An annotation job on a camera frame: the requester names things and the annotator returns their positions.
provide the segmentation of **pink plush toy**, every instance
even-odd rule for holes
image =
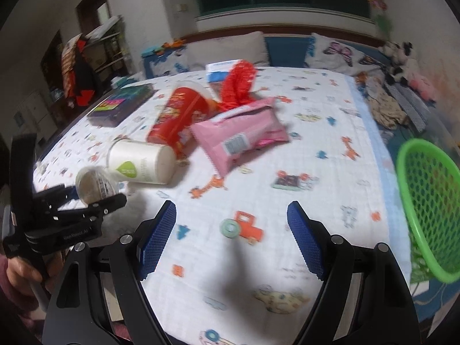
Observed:
[[[417,72],[412,74],[412,79],[409,81],[409,87],[420,94],[420,97],[425,101],[436,101],[438,99],[438,91],[428,78],[420,75]]]

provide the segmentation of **barcode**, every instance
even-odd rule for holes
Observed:
[[[249,149],[248,138],[244,133],[237,134],[222,143],[227,155],[238,154]]]

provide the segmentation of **bed sheet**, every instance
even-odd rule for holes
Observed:
[[[144,141],[182,79],[208,87],[204,72],[149,79],[144,83],[159,91],[117,128],[92,127],[83,118],[34,172],[36,188],[74,184],[80,168],[105,163],[117,137]],[[259,68],[253,91],[277,98],[289,143],[245,153],[224,179],[197,147],[171,184],[122,185],[128,206],[135,192],[142,194],[142,206],[134,206],[138,218],[154,216],[166,199],[176,204],[176,228],[142,285],[163,329],[188,344],[294,341],[321,282],[287,225],[293,200],[354,245],[389,243],[409,280],[409,237],[393,163],[353,79],[326,70]],[[228,225],[235,223],[244,232],[231,239]]]

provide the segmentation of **pink package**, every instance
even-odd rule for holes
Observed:
[[[275,115],[274,104],[274,97],[264,98],[191,126],[195,139],[220,176],[229,173],[233,161],[243,152],[276,141],[289,141],[284,126]]]

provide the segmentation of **basket rim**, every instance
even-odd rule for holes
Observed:
[[[460,278],[460,269],[457,272],[450,273],[444,270],[441,265],[436,260],[433,252],[431,251],[428,242],[426,241],[425,235],[421,228],[421,225],[418,221],[417,215],[415,213],[415,209],[412,203],[412,197],[409,192],[409,186],[406,181],[406,170],[405,170],[405,161],[408,153],[414,147],[425,147],[432,151],[435,151],[436,154],[441,155],[446,161],[447,169],[449,170],[452,175],[454,175],[455,180],[460,183],[460,170],[452,161],[452,159],[440,148],[436,145],[430,143],[429,141],[423,139],[411,139],[405,142],[401,149],[399,150],[398,157],[396,159],[396,173],[397,173],[397,180],[399,184],[399,192],[402,198],[402,204],[404,211],[406,213],[406,218],[412,230],[413,236],[417,241],[417,245],[419,250],[422,253],[423,258],[426,261],[426,264],[433,275],[444,283],[453,283]]]

